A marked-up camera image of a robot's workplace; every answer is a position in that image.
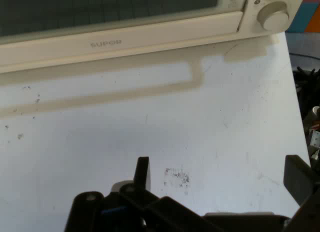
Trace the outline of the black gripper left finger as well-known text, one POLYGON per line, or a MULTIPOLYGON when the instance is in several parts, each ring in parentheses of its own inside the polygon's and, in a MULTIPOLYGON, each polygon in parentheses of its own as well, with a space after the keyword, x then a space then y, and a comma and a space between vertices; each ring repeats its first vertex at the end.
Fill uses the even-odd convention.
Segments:
POLYGON ((220 228, 170 197, 147 190, 149 157, 139 157, 132 182, 104 196, 78 194, 65 225, 66 232, 218 232, 220 228))

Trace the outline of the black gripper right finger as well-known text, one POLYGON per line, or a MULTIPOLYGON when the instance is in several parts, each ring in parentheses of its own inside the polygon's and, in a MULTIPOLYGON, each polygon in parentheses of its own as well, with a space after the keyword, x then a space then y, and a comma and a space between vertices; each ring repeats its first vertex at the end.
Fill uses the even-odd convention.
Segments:
POLYGON ((298 155, 287 155, 283 183, 299 209, 287 222, 285 232, 320 230, 320 176, 298 155))

